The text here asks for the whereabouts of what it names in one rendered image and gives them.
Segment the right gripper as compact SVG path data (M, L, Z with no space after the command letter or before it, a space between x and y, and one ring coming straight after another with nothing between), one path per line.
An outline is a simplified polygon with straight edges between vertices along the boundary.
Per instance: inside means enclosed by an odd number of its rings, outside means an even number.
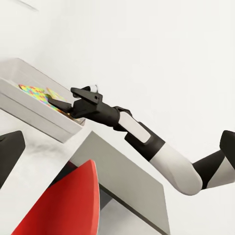
M73 102L73 107L70 103L53 98L48 98L47 101L76 119L86 118L100 124L108 121L111 116L111 107L102 102L103 95L77 88L71 88L70 92L80 97L79 100Z

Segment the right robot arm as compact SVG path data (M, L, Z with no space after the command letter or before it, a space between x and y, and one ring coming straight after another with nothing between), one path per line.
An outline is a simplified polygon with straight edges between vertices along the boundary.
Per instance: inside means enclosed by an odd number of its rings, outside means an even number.
M235 170L221 150L192 164L147 126L137 122L129 114L130 110L102 102L98 85L71 88L70 92L74 98L79 98L73 102L73 107L53 98L47 101L73 118L86 118L116 131L126 131L124 139L178 192L194 196L201 189L235 183Z

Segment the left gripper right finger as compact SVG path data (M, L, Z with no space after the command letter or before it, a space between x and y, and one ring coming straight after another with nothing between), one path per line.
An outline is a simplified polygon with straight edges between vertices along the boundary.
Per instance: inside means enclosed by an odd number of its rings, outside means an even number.
M219 147L235 170L235 132L224 130Z

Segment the jigsaw puzzle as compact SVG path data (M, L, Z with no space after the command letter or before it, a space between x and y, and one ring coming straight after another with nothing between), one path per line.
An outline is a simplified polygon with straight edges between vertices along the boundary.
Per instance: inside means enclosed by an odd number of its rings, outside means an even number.
M50 88L46 88L46 89L48 90L48 94L51 95L53 99L67 102L64 98L62 98L60 95L58 95L56 92L54 92Z
M61 111L60 109L56 108L55 106L51 105L47 99L48 98L52 98L51 95L49 94L44 94L45 90L40 89L40 88L34 88L31 86L25 86L25 85L19 85L18 86L21 90L23 90L24 92L34 96L35 98L39 99L40 101L42 101L43 103L47 104L48 106L50 106L51 108L55 109L56 111L63 113L63 111Z

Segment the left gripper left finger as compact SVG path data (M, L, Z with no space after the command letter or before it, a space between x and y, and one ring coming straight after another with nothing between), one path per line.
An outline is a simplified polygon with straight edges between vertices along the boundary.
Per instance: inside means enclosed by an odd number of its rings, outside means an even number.
M0 189L25 150L21 130L0 136Z

